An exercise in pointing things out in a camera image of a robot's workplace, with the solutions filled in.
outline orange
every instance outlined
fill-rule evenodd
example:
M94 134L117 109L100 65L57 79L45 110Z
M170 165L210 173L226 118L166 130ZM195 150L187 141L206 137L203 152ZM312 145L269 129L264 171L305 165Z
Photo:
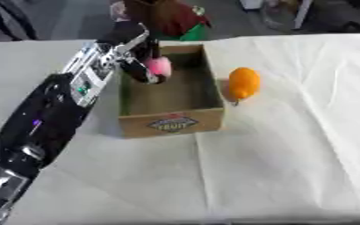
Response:
M236 100L242 100L259 91L261 78L249 68L238 68L229 76L229 92Z

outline pink toy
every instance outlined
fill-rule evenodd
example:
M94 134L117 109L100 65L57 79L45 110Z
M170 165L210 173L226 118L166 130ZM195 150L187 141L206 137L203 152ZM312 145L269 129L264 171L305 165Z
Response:
M172 75L172 65L167 57L149 59L145 65L150 69L151 73L155 75L163 75L167 78Z

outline white table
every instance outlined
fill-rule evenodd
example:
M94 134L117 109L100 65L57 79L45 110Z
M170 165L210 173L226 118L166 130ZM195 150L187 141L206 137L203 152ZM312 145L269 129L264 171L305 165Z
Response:
M84 42L0 43L0 126ZM125 140L113 82L8 224L360 220L360 34L205 47L217 78L263 80L220 131Z

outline white tablecloth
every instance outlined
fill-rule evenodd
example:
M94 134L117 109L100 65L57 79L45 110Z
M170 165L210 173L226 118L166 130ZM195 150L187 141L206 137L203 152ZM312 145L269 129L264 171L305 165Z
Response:
M84 42L0 43L0 126ZM218 79L250 67L263 81L226 103L220 131L123 139L112 82L8 224L360 219L360 34L205 47Z

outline cardboard box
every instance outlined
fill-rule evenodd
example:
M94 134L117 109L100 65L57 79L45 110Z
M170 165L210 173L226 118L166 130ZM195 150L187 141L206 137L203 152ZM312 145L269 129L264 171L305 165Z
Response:
M162 47L173 67L166 83L122 76L119 124L125 137L217 130L224 106L203 46Z

